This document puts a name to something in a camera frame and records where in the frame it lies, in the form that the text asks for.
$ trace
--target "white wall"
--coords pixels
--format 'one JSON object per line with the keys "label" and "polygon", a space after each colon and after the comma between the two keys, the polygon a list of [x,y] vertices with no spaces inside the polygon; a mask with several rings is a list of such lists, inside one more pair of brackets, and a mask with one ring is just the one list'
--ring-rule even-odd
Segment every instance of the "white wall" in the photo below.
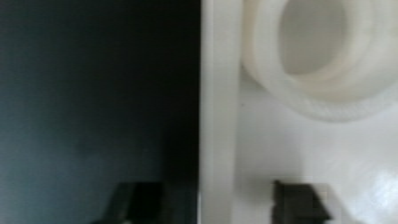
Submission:
{"label": "white wall", "polygon": [[333,223],[398,223],[398,107],[325,123],[291,111],[243,72],[239,88],[236,223],[268,219],[273,179],[319,186],[325,203],[342,204]]}

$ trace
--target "white circular ring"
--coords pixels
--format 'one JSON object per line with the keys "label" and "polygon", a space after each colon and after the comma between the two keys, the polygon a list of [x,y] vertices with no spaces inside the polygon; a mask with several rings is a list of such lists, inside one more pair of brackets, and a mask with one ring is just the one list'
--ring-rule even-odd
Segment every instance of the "white circular ring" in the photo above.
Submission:
{"label": "white circular ring", "polygon": [[243,65],[289,107],[310,117],[344,121],[378,112],[398,98],[398,1],[342,0],[346,41],[330,63],[296,76],[278,53],[278,26],[294,0],[248,0]]}

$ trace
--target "black object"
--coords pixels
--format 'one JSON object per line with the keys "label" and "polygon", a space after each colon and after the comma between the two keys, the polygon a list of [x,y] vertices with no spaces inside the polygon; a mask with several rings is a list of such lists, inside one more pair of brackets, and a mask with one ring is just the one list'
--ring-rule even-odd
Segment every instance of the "black object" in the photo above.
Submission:
{"label": "black object", "polygon": [[273,183],[271,224],[323,224],[330,215],[309,184]]}
{"label": "black object", "polygon": [[163,184],[120,183],[101,221],[94,224],[154,224],[161,220]]}

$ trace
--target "dark background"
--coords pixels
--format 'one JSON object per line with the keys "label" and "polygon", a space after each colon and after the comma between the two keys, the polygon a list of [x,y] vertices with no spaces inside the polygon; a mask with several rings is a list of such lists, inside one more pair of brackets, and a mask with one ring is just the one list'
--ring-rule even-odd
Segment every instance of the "dark background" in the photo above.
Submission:
{"label": "dark background", "polygon": [[90,223],[118,182],[195,188],[198,8],[0,2],[1,223]]}

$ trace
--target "white surface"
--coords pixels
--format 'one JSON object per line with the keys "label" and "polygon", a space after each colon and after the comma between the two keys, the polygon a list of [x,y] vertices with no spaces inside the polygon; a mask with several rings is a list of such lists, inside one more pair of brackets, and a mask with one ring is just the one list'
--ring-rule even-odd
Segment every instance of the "white surface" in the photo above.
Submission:
{"label": "white surface", "polygon": [[396,224],[398,108],[330,124],[291,111],[243,72],[237,87],[239,3],[204,1],[200,223],[266,224],[280,179],[316,184],[332,224]]}
{"label": "white surface", "polygon": [[360,122],[312,121],[284,107],[243,75],[236,223],[264,223],[275,178],[319,186],[325,203],[333,206],[332,223],[398,223],[396,114],[392,107]]}
{"label": "white surface", "polygon": [[202,1],[200,222],[230,223],[241,1]]}
{"label": "white surface", "polygon": [[243,62],[287,106],[330,121],[398,98],[398,1],[246,0]]}

